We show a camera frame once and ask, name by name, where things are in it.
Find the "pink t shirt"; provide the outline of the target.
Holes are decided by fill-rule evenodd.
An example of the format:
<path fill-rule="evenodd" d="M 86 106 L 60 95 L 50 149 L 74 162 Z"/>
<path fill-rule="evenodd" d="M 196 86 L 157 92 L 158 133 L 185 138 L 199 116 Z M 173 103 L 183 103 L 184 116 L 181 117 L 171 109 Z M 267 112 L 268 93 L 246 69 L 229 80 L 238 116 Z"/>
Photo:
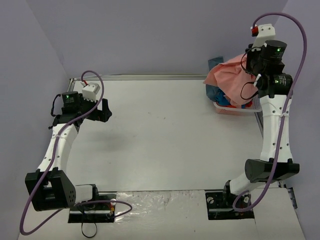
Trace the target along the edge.
<path fill-rule="evenodd" d="M 219 87 L 230 105 L 244 105 L 257 92 L 252 84 L 255 77 L 243 70 L 246 63 L 247 57 L 242 54 L 222 62 L 209 71 L 203 83 Z"/>

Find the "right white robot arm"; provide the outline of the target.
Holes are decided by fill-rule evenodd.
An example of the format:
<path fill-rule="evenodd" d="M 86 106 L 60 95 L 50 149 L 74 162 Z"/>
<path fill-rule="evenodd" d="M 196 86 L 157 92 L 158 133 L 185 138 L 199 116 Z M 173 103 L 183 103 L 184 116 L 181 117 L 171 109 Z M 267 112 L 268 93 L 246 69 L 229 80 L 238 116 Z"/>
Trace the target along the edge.
<path fill-rule="evenodd" d="M 243 192 L 267 182 L 286 180 L 300 171 L 300 165 L 293 162 L 289 142 L 290 90 L 294 80 L 283 72 L 286 47 L 282 41 L 266 40 L 260 47 L 247 49 L 245 70 L 255 76 L 253 84 L 262 107 L 262 151 L 258 159 L 246 160 L 243 174 L 225 183 L 221 199 L 226 206 L 238 203 Z"/>

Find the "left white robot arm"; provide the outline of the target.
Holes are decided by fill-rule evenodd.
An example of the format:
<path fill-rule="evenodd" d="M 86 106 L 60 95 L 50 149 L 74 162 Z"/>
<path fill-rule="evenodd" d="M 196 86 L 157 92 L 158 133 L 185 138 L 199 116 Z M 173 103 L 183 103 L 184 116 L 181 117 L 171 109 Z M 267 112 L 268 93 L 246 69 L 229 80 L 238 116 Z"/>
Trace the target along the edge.
<path fill-rule="evenodd" d="M 95 209 L 101 203 L 96 185 L 74 185 L 66 174 L 67 162 L 83 121 L 105 123 L 112 112 L 105 98 L 91 101 L 77 91 L 64 92 L 60 97 L 62 113 L 54 117 L 50 127 L 52 136 L 46 154 L 37 170 L 26 175 L 25 185 L 38 212 L 68 209 L 78 203 Z"/>

